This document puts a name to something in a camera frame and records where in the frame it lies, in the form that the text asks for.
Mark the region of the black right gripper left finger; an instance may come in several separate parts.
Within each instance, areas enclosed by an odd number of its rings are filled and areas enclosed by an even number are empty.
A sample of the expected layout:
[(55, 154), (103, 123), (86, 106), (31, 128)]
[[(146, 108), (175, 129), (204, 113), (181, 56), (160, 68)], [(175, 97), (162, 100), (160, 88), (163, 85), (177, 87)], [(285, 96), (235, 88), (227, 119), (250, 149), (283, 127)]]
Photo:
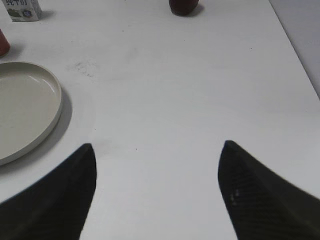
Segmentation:
[(90, 143), (40, 180), (1, 202), (2, 240), (78, 240), (97, 184)]

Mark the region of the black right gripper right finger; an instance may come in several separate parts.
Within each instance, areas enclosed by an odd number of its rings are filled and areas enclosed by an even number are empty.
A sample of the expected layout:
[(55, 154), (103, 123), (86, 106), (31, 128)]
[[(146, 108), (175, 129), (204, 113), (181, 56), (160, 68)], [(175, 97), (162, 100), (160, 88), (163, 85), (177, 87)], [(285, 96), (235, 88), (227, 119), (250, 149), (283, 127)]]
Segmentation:
[(217, 179), (239, 240), (318, 240), (320, 200), (277, 175), (232, 140)]

